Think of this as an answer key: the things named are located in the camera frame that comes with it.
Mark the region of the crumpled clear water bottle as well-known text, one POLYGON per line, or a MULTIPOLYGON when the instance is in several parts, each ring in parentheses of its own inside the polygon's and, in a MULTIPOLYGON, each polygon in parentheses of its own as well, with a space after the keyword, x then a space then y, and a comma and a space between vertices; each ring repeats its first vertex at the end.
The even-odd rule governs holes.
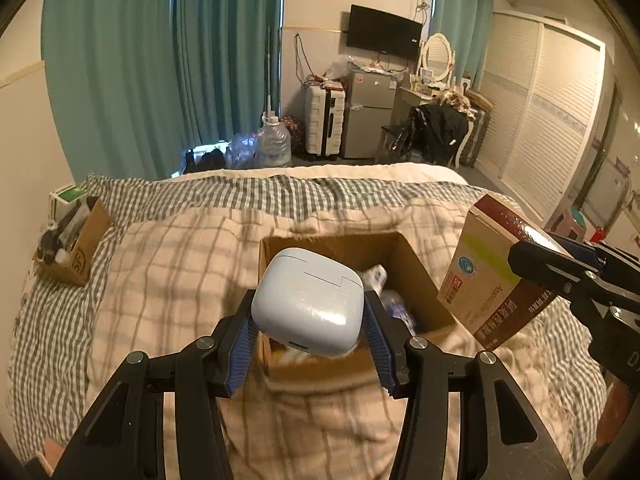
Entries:
POLYGON ((226 149, 227 168, 232 170, 254 169, 256 166, 256 133, 237 133, 226 149))

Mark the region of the open brown cardboard box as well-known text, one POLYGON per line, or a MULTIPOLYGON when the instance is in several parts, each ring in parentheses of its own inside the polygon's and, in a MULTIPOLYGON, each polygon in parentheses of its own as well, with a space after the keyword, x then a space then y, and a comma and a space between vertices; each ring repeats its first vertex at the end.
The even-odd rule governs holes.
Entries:
POLYGON ((333 392, 376 382, 363 334, 364 292, 375 278, 398 294, 419 336, 456 325, 408 240, 398 232, 266 237, 252 317, 258 360, 277 392, 333 392))

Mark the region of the teal curtain middle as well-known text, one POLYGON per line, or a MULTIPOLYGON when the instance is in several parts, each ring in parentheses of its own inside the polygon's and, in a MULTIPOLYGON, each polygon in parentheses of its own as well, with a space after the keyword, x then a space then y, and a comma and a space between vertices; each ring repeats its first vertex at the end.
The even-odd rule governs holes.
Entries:
POLYGON ((258 130, 278 102, 282 0, 174 0, 186 146, 258 130))

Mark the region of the teal curtain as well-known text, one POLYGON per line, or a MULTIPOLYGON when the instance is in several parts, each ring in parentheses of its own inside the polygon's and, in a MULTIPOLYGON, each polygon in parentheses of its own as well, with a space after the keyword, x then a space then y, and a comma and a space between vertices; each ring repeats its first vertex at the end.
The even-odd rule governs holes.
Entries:
POLYGON ((186 146, 258 130, 278 102, 282 0, 174 0, 186 146))
POLYGON ((454 76, 480 86, 494 14, 494 0, 434 0, 431 32, 440 32, 456 54, 454 76))
POLYGON ((43 0, 41 53, 73 177, 169 177, 186 144, 170 0, 43 0))

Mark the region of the brown medicine box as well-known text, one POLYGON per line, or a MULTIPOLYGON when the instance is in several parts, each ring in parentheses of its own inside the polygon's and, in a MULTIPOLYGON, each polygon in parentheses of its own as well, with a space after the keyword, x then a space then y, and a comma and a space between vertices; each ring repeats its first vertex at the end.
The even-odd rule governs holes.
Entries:
POLYGON ((503 344, 555 298, 514 274, 508 263, 520 240, 566 255, 541 228, 489 193, 466 215, 438 300, 487 350, 503 344))

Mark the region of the light blue tissue pack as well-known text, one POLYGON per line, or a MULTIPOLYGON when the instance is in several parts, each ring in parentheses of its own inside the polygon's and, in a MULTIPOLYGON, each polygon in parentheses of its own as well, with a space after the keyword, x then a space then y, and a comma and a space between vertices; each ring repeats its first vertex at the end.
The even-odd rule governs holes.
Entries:
POLYGON ((405 300, 396 292, 386 286, 388 274, 382 264, 371 266, 369 269, 358 272, 365 290, 373 290, 378 295, 383 308, 390 318, 397 318, 404 322, 412 336, 416 336, 416 321, 409 313, 405 300))

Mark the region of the dark green suitcase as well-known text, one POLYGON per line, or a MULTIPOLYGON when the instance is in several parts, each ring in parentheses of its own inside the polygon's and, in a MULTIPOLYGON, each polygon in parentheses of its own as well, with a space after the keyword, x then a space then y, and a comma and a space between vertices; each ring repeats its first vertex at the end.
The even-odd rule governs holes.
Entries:
POLYGON ((473 127, 469 134, 469 139, 466 140, 459 158, 459 164, 465 167, 473 167, 475 165, 490 123, 489 113, 485 112, 481 108, 476 108, 474 112, 475 119, 473 127))

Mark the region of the white louvered wardrobe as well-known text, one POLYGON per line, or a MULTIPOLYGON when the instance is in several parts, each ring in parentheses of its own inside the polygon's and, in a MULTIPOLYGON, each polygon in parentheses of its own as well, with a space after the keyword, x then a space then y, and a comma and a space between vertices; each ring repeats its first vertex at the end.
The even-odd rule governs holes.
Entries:
POLYGON ((593 138, 603 41, 540 16, 498 11, 480 94, 492 104, 476 164, 539 221, 570 188, 593 138))

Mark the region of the white dressing table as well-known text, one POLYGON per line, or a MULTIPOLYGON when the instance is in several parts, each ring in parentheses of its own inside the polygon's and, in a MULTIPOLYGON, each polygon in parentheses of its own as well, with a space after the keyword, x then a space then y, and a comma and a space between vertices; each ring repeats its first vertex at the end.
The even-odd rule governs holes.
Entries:
POLYGON ((418 115, 424 123, 423 130, 433 130, 432 138, 442 146, 442 151, 445 148, 448 150, 447 164, 459 167, 459 158, 475 119, 474 108, 469 100, 457 90, 434 91, 426 96, 409 88, 399 87, 392 122, 397 125, 412 124, 413 115, 418 115), (426 106, 439 106, 442 112, 433 120, 428 119, 423 110, 426 106))

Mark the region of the light blue earbuds case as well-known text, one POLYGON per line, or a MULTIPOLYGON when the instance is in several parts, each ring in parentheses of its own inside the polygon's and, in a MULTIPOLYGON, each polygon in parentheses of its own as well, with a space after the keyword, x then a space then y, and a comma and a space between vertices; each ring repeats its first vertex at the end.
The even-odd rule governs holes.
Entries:
POLYGON ((266 267, 250 315, 261 332, 280 344, 333 358, 356 347, 363 305, 363 284, 354 270, 290 247, 266 267))

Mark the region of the large clear water jug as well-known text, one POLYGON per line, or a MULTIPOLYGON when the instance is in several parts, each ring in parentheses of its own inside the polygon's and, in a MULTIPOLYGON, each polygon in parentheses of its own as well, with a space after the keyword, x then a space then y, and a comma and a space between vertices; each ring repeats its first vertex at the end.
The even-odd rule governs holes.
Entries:
POLYGON ((280 118, 271 110, 262 115, 262 128, 257 135, 258 168, 288 167, 292 162, 291 135, 280 118))

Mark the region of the small cardboard box with clutter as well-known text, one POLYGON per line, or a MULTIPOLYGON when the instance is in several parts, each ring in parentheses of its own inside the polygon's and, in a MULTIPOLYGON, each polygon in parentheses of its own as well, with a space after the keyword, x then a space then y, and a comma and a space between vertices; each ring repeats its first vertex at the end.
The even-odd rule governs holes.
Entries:
POLYGON ((60 283, 85 286, 112 218, 99 196, 73 184, 51 192, 48 207, 47 225, 34 253, 37 271, 60 283))

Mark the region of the orange notebook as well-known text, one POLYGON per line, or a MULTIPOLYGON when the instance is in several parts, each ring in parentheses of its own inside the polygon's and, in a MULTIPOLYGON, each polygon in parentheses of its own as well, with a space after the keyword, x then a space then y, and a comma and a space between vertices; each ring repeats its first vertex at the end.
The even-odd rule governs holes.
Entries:
POLYGON ((43 440, 42 450, 37 453, 37 458, 49 477, 54 473, 64 451, 65 446, 59 444, 55 440, 50 438, 45 438, 43 440))

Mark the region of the white suitcase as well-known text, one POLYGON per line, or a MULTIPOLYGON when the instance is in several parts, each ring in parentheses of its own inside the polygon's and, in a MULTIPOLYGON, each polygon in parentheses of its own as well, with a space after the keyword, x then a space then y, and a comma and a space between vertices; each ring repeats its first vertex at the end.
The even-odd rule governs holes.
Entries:
POLYGON ((341 151, 346 93, 337 81, 312 84, 305 91, 306 152, 319 157, 341 151))

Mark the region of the red bottle on floor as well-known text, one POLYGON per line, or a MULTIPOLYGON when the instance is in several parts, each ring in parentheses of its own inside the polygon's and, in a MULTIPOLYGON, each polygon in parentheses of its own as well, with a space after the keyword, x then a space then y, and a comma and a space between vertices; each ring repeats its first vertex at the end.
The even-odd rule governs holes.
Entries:
POLYGON ((590 243, 597 244, 597 243, 602 242, 602 240, 604 240, 604 239, 605 239, 605 237, 606 237, 606 234, 605 234, 605 232, 604 232, 604 229, 602 229, 602 228, 597 228, 597 229, 592 233, 592 235, 591 235, 591 237, 590 237, 590 240, 589 240, 589 241, 590 241, 590 243))

